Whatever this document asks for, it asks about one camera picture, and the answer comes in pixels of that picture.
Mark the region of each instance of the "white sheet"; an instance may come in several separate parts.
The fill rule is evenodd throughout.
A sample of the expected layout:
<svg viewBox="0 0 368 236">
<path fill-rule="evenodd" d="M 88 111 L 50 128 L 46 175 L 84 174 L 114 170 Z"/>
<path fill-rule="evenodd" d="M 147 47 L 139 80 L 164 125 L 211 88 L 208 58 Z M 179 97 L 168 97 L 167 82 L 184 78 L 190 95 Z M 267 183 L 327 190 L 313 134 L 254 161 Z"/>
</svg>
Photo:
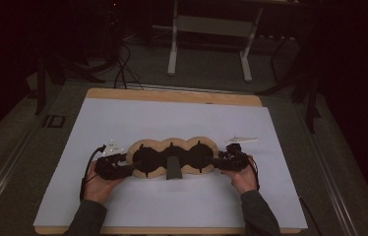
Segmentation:
<svg viewBox="0 0 368 236">
<path fill-rule="evenodd" d="M 206 136 L 224 150 L 233 136 L 255 156 L 261 194 L 281 228 L 307 228 L 276 131 L 265 107 L 87 98 L 42 200 L 34 226 L 68 226 L 80 204 L 92 152 L 110 140 L 125 150 L 141 139 Z M 104 226 L 243 227 L 240 200 L 227 176 L 129 177 L 114 189 Z"/>
</svg>

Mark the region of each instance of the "sleeve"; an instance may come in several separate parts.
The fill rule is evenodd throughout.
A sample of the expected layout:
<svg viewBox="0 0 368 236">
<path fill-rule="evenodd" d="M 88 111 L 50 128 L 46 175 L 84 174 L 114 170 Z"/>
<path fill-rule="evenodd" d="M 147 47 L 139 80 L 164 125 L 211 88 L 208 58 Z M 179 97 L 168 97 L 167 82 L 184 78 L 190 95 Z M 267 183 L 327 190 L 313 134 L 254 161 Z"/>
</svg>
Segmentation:
<svg viewBox="0 0 368 236">
<path fill-rule="evenodd" d="M 280 235 L 276 217 L 258 191 L 248 191 L 240 198 L 246 236 Z"/>
<path fill-rule="evenodd" d="M 83 200 L 63 236 L 97 236 L 103 225 L 107 209 L 96 202 Z"/>
</svg>

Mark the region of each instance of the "metal stand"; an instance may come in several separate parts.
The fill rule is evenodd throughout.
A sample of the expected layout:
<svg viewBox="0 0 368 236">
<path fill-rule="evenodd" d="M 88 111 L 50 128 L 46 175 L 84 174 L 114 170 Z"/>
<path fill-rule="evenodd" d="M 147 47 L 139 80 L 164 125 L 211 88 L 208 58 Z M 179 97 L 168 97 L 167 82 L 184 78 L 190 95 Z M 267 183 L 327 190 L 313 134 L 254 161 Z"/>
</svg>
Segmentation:
<svg viewBox="0 0 368 236">
<path fill-rule="evenodd" d="M 222 19 L 190 17 L 178 15 L 178 0 L 174 1 L 174 16 L 172 20 L 172 45 L 169 53 L 168 76 L 175 75 L 177 64 L 177 33 L 179 30 L 212 33 L 232 36 L 247 36 L 245 48 L 240 51 L 243 77 L 246 83 L 252 82 L 251 70 L 248 62 L 249 51 L 257 32 L 258 24 L 263 13 L 263 8 L 259 8 L 254 23 L 242 21 L 230 21 Z"/>
</svg>

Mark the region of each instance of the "black cable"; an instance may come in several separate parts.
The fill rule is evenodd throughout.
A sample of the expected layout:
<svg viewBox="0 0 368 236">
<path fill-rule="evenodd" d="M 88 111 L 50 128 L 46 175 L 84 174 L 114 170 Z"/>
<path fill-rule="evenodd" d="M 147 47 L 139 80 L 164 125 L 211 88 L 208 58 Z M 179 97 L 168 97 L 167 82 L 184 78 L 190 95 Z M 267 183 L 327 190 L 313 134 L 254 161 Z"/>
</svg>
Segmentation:
<svg viewBox="0 0 368 236">
<path fill-rule="evenodd" d="M 248 161 L 249 166 L 251 166 L 252 170 L 254 171 L 254 175 L 255 175 L 255 180 L 257 182 L 257 190 L 260 190 L 260 180 L 258 179 L 258 166 L 257 166 L 257 162 L 255 162 L 254 158 L 251 157 L 252 161 L 254 162 L 254 165 L 251 164 L 250 161 Z"/>
<path fill-rule="evenodd" d="M 97 148 L 93 153 L 92 153 L 92 156 L 90 156 L 90 159 L 89 159 L 89 163 L 87 164 L 87 167 L 86 167 L 86 172 L 84 173 L 84 177 L 81 181 L 81 189 L 80 189 L 80 201 L 83 200 L 84 198 L 84 191 L 86 189 L 86 184 L 87 182 L 89 182 L 92 178 L 94 178 L 96 175 L 94 175 L 93 177 L 91 177 L 90 180 L 87 180 L 87 176 L 89 175 L 89 169 L 90 169 L 90 166 L 92 165 L 92 159 L 94 158 L 94 156 L 100 151 L 100 152 L 103 152 L 105 149 L 105 146 L 102 146 L 102 147 L 99 147 Z"/>
<path fill-rule="evenodd" d="M 139 80 L 141 79 L 141 76 L 135 72 L 132 72 L 132 70 L 127 66 L 127 63 L 129 62 L 129 59 L 131 57 L 131 50 L 128 46 L 126 46 L 124 43 L 121 44 L 121 46 L 123 46 L 124 48 L 126 48 L 128 54 L 125 60 L 123 60 L 122 58 L 119 57 L 119 67 L 120 70 L 116 75 L 116 78 L 114 80 L 114 88 L 116 89 L 117 86 L 117 81 L 119 80 L 120 75 L 122 76 L 122 81 L 123 81 L 123 85 L 125 87 L 125 89 L 127 89 L 127 81 L 125 79 L 125 70 L 129 72 L 130 76 L 134 79 L 134 83 L 137 83 L 142 90 L 144 90 L 142 84 L 139 82 Z"/>
<path fill-rule="evenodd" d="M 314 216 L 313 216 L 313 214 L 312 214 L 312 211 L 311 211 L 311 210 L 310 210 L 310 208 L 306 205 L 306 202 L 304 202 L 304 200 L 303 200 L 303 198 L 302 198 L 301 196 L 298 196 L 298 199 L 300 200 L 300 203 L 301 203 L 301 204 L 303 204 L 303 205 L 304 205 L 304 207 L 307 209 L 307 212 L 309 213 L 310 218 L 312 218 L 312 221 L 313 221 L 313 223 L 314 223 L 314 225 L 315 225 L 315 227 L 316 227 L 316 230 L 317 230 L 318 234 L 319 234 L 320 236 L 322 236 L 322 235 L 323 235 L 323 234 L 322 234 L 322 231 L 320 230 L 319 225 L 317 224 L 317 221 L 316 221 L 315 217 L 314 217 Z"/>
</svg>

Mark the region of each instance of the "white tag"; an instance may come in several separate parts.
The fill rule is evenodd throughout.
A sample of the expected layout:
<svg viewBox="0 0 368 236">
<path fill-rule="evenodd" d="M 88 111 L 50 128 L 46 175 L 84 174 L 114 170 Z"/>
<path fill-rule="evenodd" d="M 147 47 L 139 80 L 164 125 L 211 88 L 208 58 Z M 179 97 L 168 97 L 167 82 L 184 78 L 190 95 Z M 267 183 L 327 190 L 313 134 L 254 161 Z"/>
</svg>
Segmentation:
<svg viewBox="0 0 368 236">
<path fill-rule="evenodd" d="M 246 142 L 255 142 L 258 141 L 258 138 L 244 138 L 244 137 L 233 137 L 231 139 L 226 140 L 227 144 L 240 144 Z"/>
<path fill-rule="evenodd" d="M 104 149 L 101 156 L 110 156 L 110 155 L 121 153 L 122 151 L 123 151 L 123 148 L 120 147 L 118 144 L 114 143 L 113 140 L 111 140 L 110 143 L 106 145 L 106 148 Z"/>
</svg>

